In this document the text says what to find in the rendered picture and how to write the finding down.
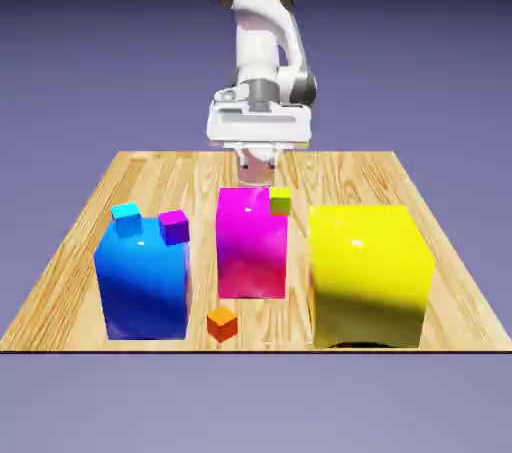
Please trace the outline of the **large blue box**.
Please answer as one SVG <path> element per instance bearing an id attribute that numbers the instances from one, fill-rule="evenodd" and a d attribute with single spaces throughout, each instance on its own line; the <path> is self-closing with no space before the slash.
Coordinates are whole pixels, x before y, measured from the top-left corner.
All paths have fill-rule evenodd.
<path id="1" fill-rule="evenodd" d="M 183 340 L 191 302 L 189 245 L 168 245 L 159 220 L 143 217 L 135 234 L 111 222 L 94 253 L 110 340 Z"/>

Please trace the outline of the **small purple cube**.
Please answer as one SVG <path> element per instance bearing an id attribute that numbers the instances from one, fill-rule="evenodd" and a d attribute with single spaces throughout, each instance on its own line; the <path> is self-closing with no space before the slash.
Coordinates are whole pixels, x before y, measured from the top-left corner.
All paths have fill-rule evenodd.
<path id="1" fill-rule="evenodd" d="M 182 209 L 162 212 L 158 215 L 161 236 L 166 245 L 190 241 L 189 221 Z"/>

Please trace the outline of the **large yellow box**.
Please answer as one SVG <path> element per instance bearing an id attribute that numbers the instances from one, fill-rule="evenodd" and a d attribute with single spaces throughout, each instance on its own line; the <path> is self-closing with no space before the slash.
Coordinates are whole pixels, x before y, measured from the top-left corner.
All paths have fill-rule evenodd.
<path id="1" fill-rule="evenodd" d="M 418 347 L 435 262 L 408 209 L 313 205 L 308 225 L 314 346 Z"/>

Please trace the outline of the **small lime green cube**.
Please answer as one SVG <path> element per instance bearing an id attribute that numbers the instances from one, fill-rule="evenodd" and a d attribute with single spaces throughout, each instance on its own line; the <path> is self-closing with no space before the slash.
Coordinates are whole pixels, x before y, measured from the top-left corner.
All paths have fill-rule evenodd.
<path id="1" fill-rule="evenodd" d="M 289 215 L 291 212 L 291 190 L 288 187 L 269 188 L 270 213 Z"/>

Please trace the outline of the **small cyan cube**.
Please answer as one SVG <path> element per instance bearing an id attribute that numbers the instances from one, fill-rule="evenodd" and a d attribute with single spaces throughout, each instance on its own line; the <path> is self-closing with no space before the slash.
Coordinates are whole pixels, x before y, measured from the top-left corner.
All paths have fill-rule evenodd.
<path id="1" fill-rule="evenodd" d="M 127 202 L 111 207 L 114 229 L 121 238 L 142 233 L 142 217 L 135 202 Z"/>

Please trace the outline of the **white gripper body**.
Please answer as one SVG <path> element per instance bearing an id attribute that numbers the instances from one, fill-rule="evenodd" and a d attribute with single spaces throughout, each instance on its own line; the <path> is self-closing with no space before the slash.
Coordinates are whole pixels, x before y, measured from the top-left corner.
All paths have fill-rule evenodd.
<path id="1" fill-rule="evenodd" d="M 270 104 L 266 112 L 250 111 L 245 101 L 212 101 L 207 138 L 224 147 L 232 145 L 281 148 L 307 146 L 311 140 L 311 110 L 307 106 Z"/>

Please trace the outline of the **large magenta box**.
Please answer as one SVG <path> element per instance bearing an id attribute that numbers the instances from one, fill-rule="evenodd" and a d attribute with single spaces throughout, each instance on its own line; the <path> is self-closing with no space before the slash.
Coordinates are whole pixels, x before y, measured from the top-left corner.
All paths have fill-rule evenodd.
<path id="1" fill-rule="evenodd" d="M 283 299 L 288 216 L 275 214 L 267 187 L 222 187 L 216 210 L 218 297 Z"/>

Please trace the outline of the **small orange cube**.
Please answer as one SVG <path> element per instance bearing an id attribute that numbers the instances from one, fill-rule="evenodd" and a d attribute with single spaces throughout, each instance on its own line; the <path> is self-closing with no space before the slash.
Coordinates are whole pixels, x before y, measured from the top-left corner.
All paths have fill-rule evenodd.
<path id="1" fill-rule="evenodd" d="M 238 318 L 231 309 L 220 306 L 207 315 L 207 331 L 222 343 L 238 333 Z"/>

